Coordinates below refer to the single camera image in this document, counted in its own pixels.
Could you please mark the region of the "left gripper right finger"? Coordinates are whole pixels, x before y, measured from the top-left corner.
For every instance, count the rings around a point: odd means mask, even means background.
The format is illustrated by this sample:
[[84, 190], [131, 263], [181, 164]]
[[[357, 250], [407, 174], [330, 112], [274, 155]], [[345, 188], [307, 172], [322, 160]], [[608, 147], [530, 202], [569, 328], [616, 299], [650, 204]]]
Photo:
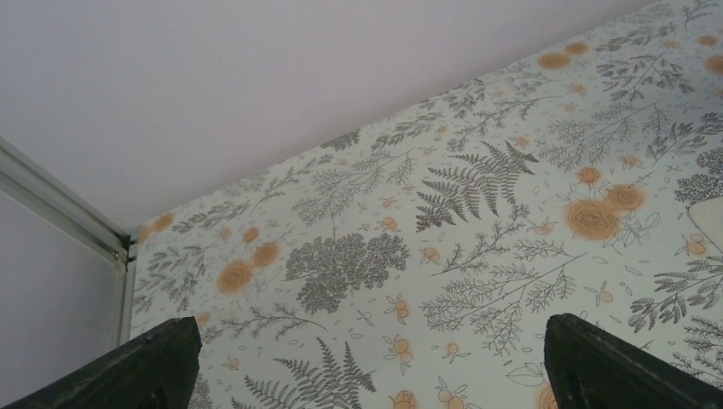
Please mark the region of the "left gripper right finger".
[[547, 320], [544, 363], [559, 408], [721, 408], [722, 391], [573, 314]]

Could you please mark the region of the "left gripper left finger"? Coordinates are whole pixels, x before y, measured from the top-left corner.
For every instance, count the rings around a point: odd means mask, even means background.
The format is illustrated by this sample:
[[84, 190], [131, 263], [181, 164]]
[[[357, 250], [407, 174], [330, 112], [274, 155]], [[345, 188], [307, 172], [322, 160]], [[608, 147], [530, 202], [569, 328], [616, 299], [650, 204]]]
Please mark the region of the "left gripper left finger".
[[167, 320], [7, 408], [187, 408], [202, 348], [194, 317]]

